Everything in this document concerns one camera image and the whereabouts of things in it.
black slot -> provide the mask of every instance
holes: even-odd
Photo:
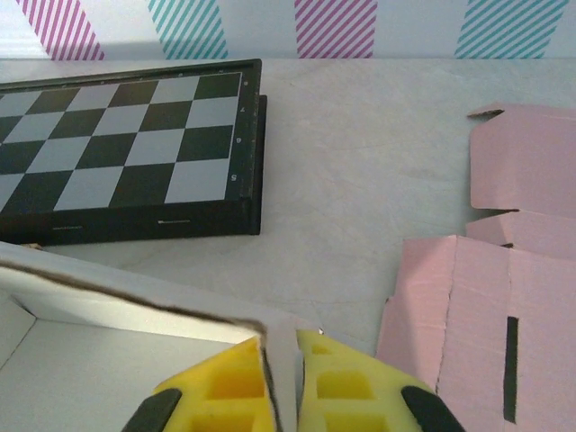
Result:
[[[167,389],[145,399],[122,432],[162,432],[182,397],[178,389]]]
[[[504,367],[504,419],[516,423],[518,389],[518,318],[508,317],[506,364]]]

black square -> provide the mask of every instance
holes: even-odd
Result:
[[[88,141],[76,169],[123,167],[135,138],[135,133],[92,137]]]
[[[231,138],[232,126],[186,129],[177,161],[226,159]]]
[[[121,84],[108,106],[127,106],[149,104],[158,81]]]
[[[20,121],[22,116],[16,117],[0,117],[0,142],[4,141],[16,124]]]
[[[71,174],[72,171],[26,174],[16,186],[2,213],[51,212]]]
[[[59,90],[47,90],[36,99],[27,114],[58,113],[65,111],[79,88],[63,88]]]
[[[238,95],[240,74],[201,76],[194,99],[230,97]]]
[[[174,164],[126,166],[110,207],[163,204],[173,170]]]
[[[44,141],[10,142],[0,146],[0,175],[25,173]]]
[[[186,127],[192,101],[153,103],[148,107],[140,131],[163,131]]]
[[[64,115],[50,134],[51,139],[89,137],[98,126],[104,114],[102,110],[64,112]]]

chessboard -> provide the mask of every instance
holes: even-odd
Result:
[[[261,62],[0,86],[0,240],[257,234]]]

white square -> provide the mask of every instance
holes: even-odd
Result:
[[[80,90],[70,103],[67,111],[107,108],[116,90],[118,90],[118,84],[80,87]]]
[[[236,122],[237,97],[215,97],[192,102],[186,128],[227,126]]]
[[[114,135],[117,133],[138,132],[144,115],[146,115],[147,105],[115,106],[104,111],[104,115],[94,135]]]
[[[62,115],[63,112],[24,115],[4,142],[47,140]]]
[[[152,96],[152,103],[192,101],[199,80],[199,76],[162,79],[158,82],[156,91]]]
[[[90,137],[48,139],[26,172],[48,173],[73,170],[89,140]]]
[[[152,165],[176,162],[184,129],[139,132],[124,165]]]
[[[23,179],[24,174],[0,175],[0,211],[14,193],[16,186]]]
[[[8,93],[0,98],[0,117],[24,115],[41,92]]]
[[[165,203],[223,200],[228,183],[229,159],[177,162]]]
[[[122,166],[77,169],[68,179],[54,210],[108,207],[122,174]]]

striped wallpaper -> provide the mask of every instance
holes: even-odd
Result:
[[[1,0],[27,57],[576,58],[576,0]]]

